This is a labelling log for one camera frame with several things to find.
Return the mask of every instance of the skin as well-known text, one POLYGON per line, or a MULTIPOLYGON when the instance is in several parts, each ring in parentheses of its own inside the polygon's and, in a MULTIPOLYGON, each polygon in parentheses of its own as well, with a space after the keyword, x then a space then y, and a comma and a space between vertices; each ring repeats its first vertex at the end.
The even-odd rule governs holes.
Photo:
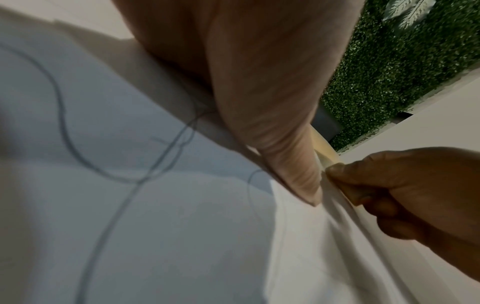
POLYGON ((140 43, 211 84, 227 127, 300 198, 322 200, 309 123, 361 0, 115 0, 140 43))
POLYGON ((326 172, 337 184, 373 189, 352 203, 375 215, 385 234, 417 240, 480 281, 480 153, 386 151, 326 172))
MULTIPOLYGON (((309 122, 362 0, 114 0, 146 50, 211 85, 227 127, 300 198, 321 202, 309 122)), ((382 152, 327 170, 392 237, 415 239, 480 279, 480 156, 382 152)))

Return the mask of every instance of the artificial grass wall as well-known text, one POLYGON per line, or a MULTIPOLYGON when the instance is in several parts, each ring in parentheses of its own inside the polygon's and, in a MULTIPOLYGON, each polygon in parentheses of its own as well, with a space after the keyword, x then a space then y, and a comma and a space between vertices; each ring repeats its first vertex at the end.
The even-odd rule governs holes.
POLYGON ((388 2, 366 0, 320 100, 343 126, 330 142, 337 150, 480 61, 480 1, 437 0, 405 32, 396 31, 397 20, 382 21, 388 2))

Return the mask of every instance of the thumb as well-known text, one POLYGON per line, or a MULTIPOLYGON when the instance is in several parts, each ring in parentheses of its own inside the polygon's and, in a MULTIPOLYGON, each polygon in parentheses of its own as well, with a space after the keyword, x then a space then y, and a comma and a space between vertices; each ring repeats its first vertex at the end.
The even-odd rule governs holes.
POLYGON ((267 165, 300 198, 313 206, 322 201, 320 167, 306 125, 267 149, 259 149, 267 165))
POLYGON ((408 151, 379 152, 348 165, 335 164, 327 168, 326 173, 329 178, 341 183, 394 188, 403 181, 408 155, 408 151))

